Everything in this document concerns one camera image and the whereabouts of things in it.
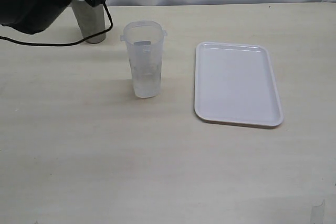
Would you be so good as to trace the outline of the stainless steel cup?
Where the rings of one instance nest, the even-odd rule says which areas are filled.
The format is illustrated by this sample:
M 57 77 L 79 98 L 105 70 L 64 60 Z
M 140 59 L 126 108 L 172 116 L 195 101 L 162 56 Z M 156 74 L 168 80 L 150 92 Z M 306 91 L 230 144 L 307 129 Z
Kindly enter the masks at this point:
M 102 4 L 91 7 L 84 0 L 73 0 L 71 8 L 83 38 L 105 30 L 104 8 Z

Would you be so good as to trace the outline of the clear plastic tall container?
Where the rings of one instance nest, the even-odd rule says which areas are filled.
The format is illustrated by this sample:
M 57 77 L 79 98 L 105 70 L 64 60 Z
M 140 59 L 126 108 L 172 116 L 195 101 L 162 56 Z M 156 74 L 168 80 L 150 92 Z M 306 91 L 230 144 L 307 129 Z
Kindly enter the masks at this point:
M 151 20 L 131 22 L 124 27 L 120 40 L 129 57 L 134 93 L 151 98 L 161 91 L 162 55 L 166 31 Z

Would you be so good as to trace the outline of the white rectangular tray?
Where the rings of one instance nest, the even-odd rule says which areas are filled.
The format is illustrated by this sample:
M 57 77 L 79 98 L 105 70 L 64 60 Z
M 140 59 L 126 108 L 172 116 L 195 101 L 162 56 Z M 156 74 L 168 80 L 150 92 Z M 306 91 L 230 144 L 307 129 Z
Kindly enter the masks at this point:
M 198 44 L 194 111 L 207 122 L 278 127 L 284 117 L 268 51 L 258 45 Z

